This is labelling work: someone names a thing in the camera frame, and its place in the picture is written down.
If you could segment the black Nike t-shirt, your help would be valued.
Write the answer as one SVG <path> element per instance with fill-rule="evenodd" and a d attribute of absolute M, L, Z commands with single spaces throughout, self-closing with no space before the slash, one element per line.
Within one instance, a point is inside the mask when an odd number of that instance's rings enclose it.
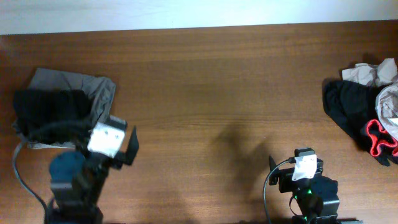
<path fill-rule="evenodd" d="M 18 90 L 14 94 L 17 131 L 31 141 L 64 143 L 91 129 L 91 101 L 81 90 Z"/>

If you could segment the beige crumpled garment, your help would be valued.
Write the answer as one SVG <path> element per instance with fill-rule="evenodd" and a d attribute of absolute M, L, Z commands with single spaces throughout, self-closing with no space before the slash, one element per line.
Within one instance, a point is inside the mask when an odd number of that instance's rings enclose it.
<path fill-rule="evenodd" d="M 377 95 L 376 113 L 384 129 L 397 140 L 397 82 Z"/>

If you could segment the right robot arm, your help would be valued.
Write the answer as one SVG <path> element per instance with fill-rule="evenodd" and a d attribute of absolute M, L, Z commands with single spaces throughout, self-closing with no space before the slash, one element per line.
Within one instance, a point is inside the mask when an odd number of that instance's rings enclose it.
<path fill-rule="evenodd" d="M 323 175 L 323 161 L 310 148 L 299 148 L 294 156 L 276 163 L 269 156 L 268 173 L 262 191 L 267 221 L 271 222 L 267 207 L 267 186 L 278 185 L 279 192 L 291 193 L 301 214 L 293 213 L 291 222 L 301 224 L 363 224 L 355 218 L 339 219 L 338 182 Z"/>

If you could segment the black and red garment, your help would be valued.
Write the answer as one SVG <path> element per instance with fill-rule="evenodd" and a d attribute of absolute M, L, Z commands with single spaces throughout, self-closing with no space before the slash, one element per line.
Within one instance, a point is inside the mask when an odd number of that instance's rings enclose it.
<path fill-rule="evenodd" d="M 323 86 L 325 113 L 358 147 L 383 166 L 397 163 L 397 139 L 381 124 L 376 113 L 376 97 L 382 87 L 346 80 L 328 81 Z"/>

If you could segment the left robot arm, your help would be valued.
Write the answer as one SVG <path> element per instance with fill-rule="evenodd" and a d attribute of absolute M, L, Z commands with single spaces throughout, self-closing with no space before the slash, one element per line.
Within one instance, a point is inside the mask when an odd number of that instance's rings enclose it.
<path fill-rule="evenodd" d="M 126 130 L 125 120 L 109 116 L 80 134 L 75 150 L 53 159 L 49 165 L 53 199 L 47 204 L 45 223 L 103 222 L 98 200 L 109 170 L 132 165 L 139 150 L 136 127 L 127 149 L 120 150 Z"/>

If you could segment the white crumpled garment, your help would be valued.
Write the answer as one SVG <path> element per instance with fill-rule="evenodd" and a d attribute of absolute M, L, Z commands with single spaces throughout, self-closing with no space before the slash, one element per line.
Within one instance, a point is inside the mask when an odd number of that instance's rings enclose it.
<path fill-rule="evenodd" d="M 341 72 L 343 80 L 365 86 L 380 87 L 397 82 L 397 65 L 393 58 L 386 58 L 379 65 L 357 63 Z"/>

